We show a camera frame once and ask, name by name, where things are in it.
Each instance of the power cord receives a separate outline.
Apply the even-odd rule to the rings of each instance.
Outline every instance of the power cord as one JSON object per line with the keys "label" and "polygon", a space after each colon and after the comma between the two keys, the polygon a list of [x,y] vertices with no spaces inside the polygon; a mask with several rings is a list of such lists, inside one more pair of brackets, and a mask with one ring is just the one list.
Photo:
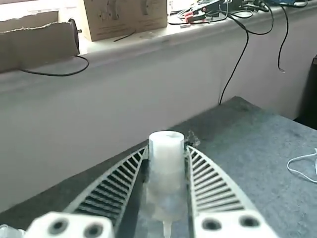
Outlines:
{"label": "power cord", "polygon": [[280,7],[282,8],[283,12],[284,12],[284,15],[285,15],[285,19],[286,19],[286,33],[285,33],[285,36],[284,36],[284,39],[282,41],[282,44],[279,48],[279,51],[278,51],[278,59],[277,59],[277,67],[279,69],[279,71],[285,73],[285,70],[283,70],[281,67],[280,67],[280,62],[281,62],[281,53],[282,53],[282,49],[283,49],[283,46],[285,44],[285,41],[286,41],[286,38],[288,36],[288,30],[289,30],[289,21],[288,21],[288,16],[287,16],[287,13],[285,11],[285,8],[280,5]]}
{"label": "power cord", "polygon": [[25,73],[30,73],[30,74],[36,74],[36,75],[43,75],[43,76],[50,76],[50,77],[68,77],[68,76],[72,76],[78,73],[81,73],[82,71],[84,71],[85,69],[88,68],[89,66],[89,60],[86,59],[83,56],[74,56],[80,59],[83,59],[84,61],[86,61],[86,65],[85,67],[83,67],[82,69],[75,71],[75,72],[71,72],[71,73],[62,73],[62,74],[58,74],[58,73],[44,73],[44,72],[36,72],[36,71],[31,71],[31,70],[27,70],[27,69],[20,69],[20,71],[25,72]]}
{"label": "power cord", "polygon": [[[74,19],[71,18],[71,19],[69,19],[68,23],[71,25],[71,27],[73,29],[75,44],[76,44],[77,50],[79,52],[79,38],[78,38],[78,29],[77,29],[77,26],[76,26],[76,22],[75,22]],[[78,71],[75,71],[75,72],[58,74],[58,73],[37,72],[37,71],[31,71],[31,70],[27,70],[27,69],[20,69],[20,71],[22,71],[24,73],[43,75],[43,76],[50,76],[50,77],[68,77],[68,76],[72,76],[72,75],[81,73],[82,71],[87,69],[88,66],[89,66],[89,60],[86,59],[85,57],[80,56],[80,55],[76,55],[74,57],[77,57],[77,58],[80,58],[80,59],[83,59],[84,61],[86,61],[86,65],[82,69],[80,69]]]}
{"label": "power cord", "polygon": [[232,73],[231,73],[231,75],[230,75],[228,81],[226,82],[225,87],[223,88],[223,91],[222,91],[222,93],[221,93],[221,96],[220,96],[220,100],[219,100],[218,105],[221,105],[221,103],[222,103],[222,99],[223,99],[224,92],[226,91],[226,89],[227,89],[227,87],[228,87],[230,81],[232,80],[233,74],[234,74],[234,72],[236,71],[236,69],[237,69],[237,67],[238,67],[238,64],[240,63],[240,60],[241,60],[241,58],[242,58],[244,52],[246,51],[246,48],[247,48],[248,43],[249,43],[249,38],[250,38],[250,36],[249,36],[249,31],[247,30],[247,28],[245,27],[245,25],[243,25],[240,21],[238,21],[237,19],[235,19],[231,14],[229,14],[228,17],[229,17],[230,19],[232,19],[233,21],[235,21],[235,22],[246,32],[246,34],[247,34],[247,40],[246,40],[246,43],[245,43],[244,48],[243,48],[243,50],[242,50],[242,53],[241,53],[240,56],[239,56],[238,61],[236,62],[236,65],[235,65],[235,67],[233,68],[233,71],[232,71]]}
{"label": "power cord", "polygon": [[247,46],[248,46],[249,38],[250,38],[249,34],[254,34],[254,35],[266,35],[266,34],[270,33],[270,32],[272,31],[272,29],[273,29],[273,26],[274,26],[274,15],[273,15],[273,11],[272,11],[272,9],[271,9],[265,2],[262,2],[262,3],[263,3],[264,6],[268,9],[268,11],[269,11],[270,14],[271,14],[271,18],[272,18],[271,27],[270,27],[270,29],[269,29],[268,31],[266,31],[266,32],[258,33],[258,32],[250,31],[250,30],[248,30],[248,29],[246,28],[246,26],[245,26],[244,24],[242,24],[240,21],[238,21],[237,19],[234,18],[235,15],[232,15],[232,13],[230,13],[230,14],[228,15],[228,17],[229,17],[230,19],[232,19],[233,21],[235,21],[235,22],[246,32],[246,34],[247,34],[247,40],[246,40],[246,43],[245,43],[244,48],[243,48],[243,50],[242,50],[242,53],[241,53],[241,55],[239,56],[239,59],[238,59],[238,61],[236,62],[235,67],[233,68],[233,71],[232,71],[232,73],[231,73],[231,76],[230,76],[229,79],[227,80],[226,85],[225,85],[225,87],[224,87],[223,90],[222,90],[222,93],[221,93],[221,96],[220,96],[220,100],[219,100],[218,105],[221,105],[222,100],[223,100],[223,95],[224,95],[224,93],[225,93],[225,90],[227,89],[227,87],[228,87],[230,81],[232,80],[232,77],[233,77],[233,75],[234,75],[234,73],[235,73],[235,71],[236,71],[236,69],[237,69],[237,67],[238,67],[238,64],[240,63],[240,60],[241,60],[241,58],[242,58],[242,56],[243,56],[243,54],[244,54],[244,52],[245,52],[245,50],[246,50],[246,48],[247,48]]}

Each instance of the screw hole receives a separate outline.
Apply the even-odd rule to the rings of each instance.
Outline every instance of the screw hole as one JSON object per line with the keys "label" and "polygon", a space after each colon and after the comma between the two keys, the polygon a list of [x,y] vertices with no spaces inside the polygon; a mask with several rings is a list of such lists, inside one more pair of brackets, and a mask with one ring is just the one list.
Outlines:
{"label": "screw hole", "polygon": [[58,219],[53,222],[49,227],[49,233],[51,235],[58,235],[63,233],[68,226],[68,221],[66,219]]}
{"label": "screw hole", "polygon": [[260,222],[254,217],[245,216],[240,218],[240,224],[243,227],[258,227]]}
{"label": "screw hole", "polygon": [[208,231],[217,231],[221,229],[221,223],[215,219],[207,219],[203,221],[203,228]]}
{"label": "screw hole", "polygon": [[103,227],[98,224],[90,225],[85,229],[85,237],[86,238],[97,238],[99,237],[103,232]]}

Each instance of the cardboard box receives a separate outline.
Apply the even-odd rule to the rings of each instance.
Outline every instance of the cardboard box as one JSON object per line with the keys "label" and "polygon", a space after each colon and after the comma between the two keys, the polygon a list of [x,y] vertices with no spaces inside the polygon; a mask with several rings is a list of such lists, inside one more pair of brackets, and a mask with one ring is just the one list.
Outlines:
{"label": "cardboard box", "polygon": [[79,0],[79,10],[90,41],[167,26],[167,0]]}
{"label": "cardboard box", "polygon": [[0,72],[79,54],[74,31],[57,11],[0,22]]}

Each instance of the table top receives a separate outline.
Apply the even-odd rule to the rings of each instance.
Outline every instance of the table top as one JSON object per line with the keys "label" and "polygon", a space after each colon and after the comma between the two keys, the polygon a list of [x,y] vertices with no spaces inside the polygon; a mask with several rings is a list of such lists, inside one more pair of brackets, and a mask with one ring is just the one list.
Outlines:
{"label": "table top", "polygon": [[[289,159],[314,153],[317,131],[265,112],[235,97],[191,118],[172,130],[200,139],[197,147],[241,187],[281,238],[311,238],[317,234],[317,184],[290,173]],[[48,211],[62,211],[86,186],[131,148],[0,214],[0,224],[26,229]],[[315,158],[292,167],[316,176]]]}

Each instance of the wire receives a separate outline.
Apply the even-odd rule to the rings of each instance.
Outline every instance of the wire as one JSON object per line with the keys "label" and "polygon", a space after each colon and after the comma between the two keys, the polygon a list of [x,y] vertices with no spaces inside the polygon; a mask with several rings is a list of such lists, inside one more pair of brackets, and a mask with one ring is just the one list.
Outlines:
{"label": "wire", "polygon": [[281,44],[281,46],[280,46],[280,48],[279,48],[278,59],[277,59],[277,67],[278,67],[279,71],[285,73],[285,70],[283,70],[283,69],[280,67],[280,61],[281,61],[282,49],[283,49],[284,43],[285,43],[285,41],[286,41],[286,38],[287,38],[287,36],[288,36],[289,21],[288,21],[288,16],[287,16],[287,13],[286,13],[286,11],[285,11],[285,8],[284,8],[282,5],[280,5],[280,7],[282,8],[282,10],[283,10],[283,12],[284,12],[284,14],[285,14],[285,19],[286,19],[286,33],[285,33],[285,37],[284,37],[284,39],[283,39],[283,42],[282,42],[282,44]]}
{"label": "wire", "polygon": [[268,10],[269,10],[269,12],[270,12],[270,14],[271,14],[271,19],[272,19],[272,21],[271,21],[271,27],[270,27],[270,29],[269,29],[268,31],[266,31],[266,32],[258,33],[258,32],[254,32],[254,31],[250,31],[250,30],[248,30],[248,29],[245,28],[245,30],[248,31],[248,33],[254,34],[254,35],[258,35],[258,36],[262,36],[262,35],[266,35],[266,34],[270,33],[270,32],[273,30],[273,26],[274,26],[274,15],[273,15],[272,9],[271,9],[265,2],[263,2],[263,1],[261,1],[261,2],[264,4],[265,7],[268,8]]}
{"label": "wire", "polygon": [[222,91],[222,93],[221,93],[221,97],[220,97],[220,100],[219,100],[219,103],[218,103],[219,105],[221,105],[221,103],[222,103],[222,99],[223,99],[224,92],[226,91],[226,89],[227,89],[227,87],[228,87],[228,85],[229,85],[229,83],[230,83],[230,81],[231,81],[231,79],[232,79],[232,77],[233,77],[233,74],[234,74],[234,72],[236,71],[236,69],[237,69],[237,67],[238,67],[239,62],[240,62],[240,60],[241,60],[241,58],[242,58],[244,52],[246,51],[246,48],[247,48],[248,43],[249,43],[249,38],[250,38],[250,36],[249,36],[249,31],[246,29],[245,25],[243,25],[240,21],[238,21],[238,20],[235,19],[233,16],[231,16],[231,14],[229,14],[228,17],[229,17],[230,19],[234,20],[234,21],[246,32],[246,34],[247,34],[247,40],[246,40],[246,43],[245,43],[244,48],[243,48],[243,50],[242,50],[242,53],[241,53],[241,55],[239,56],[239,59],[238,59],[236,65],[235,65],[235,67],[233,68],[233,71],[232,71],[232,73],[231,73],[231,76],[229,77],[229,79],[228,79],[228,81],[227,81],[225,87],[223,88],[223,91]]}
{"label": "wire", "polygon": [[83,60],[86,61],[85,67],[83,67],[82,69],[80,69],[78,71],[75,71],[75,72],[56,74],[56,73],[44,73],[44,72],[30,71],[30,70],[27,70],[27,69],[20,69],[20,71],[25,72],[25,73],[37,74],[37,75],[43,75],[43,76],[50,76],[50,77],[67,77],[67,76],[75,75],[75,74],[81,73],[82,71],[87,69],[88,66],[89,66],[89,60],[86,59],[85,57],[83,57],[83,56],[75,56],[75,57],[83,59]]}
{"label": "wire", "polygon": [[136,32],[136,30],[134,30],[134,32],[130,33],[129,35],[126,35],[126,36],[120,37],[119,39],[114,40],[113,42],[118,42],[120,40],[128,38],[129,36],[132,36],[135,32]]}
{"label": "wire", "polygon": [[[237,15],[237,13],[242,13],[242,12],[248,12],[248,13],[250,13],[250,15],[248,15],[248,16],[239,16],[239,15]],[[253,13],[254,13],[253,11],[245,9],[245,10],[231,12],[230,15],[232,15],[234,17],[237,17],[237,18],[241,18],[241,19],[247,19],[247,18],[252,17]]]}

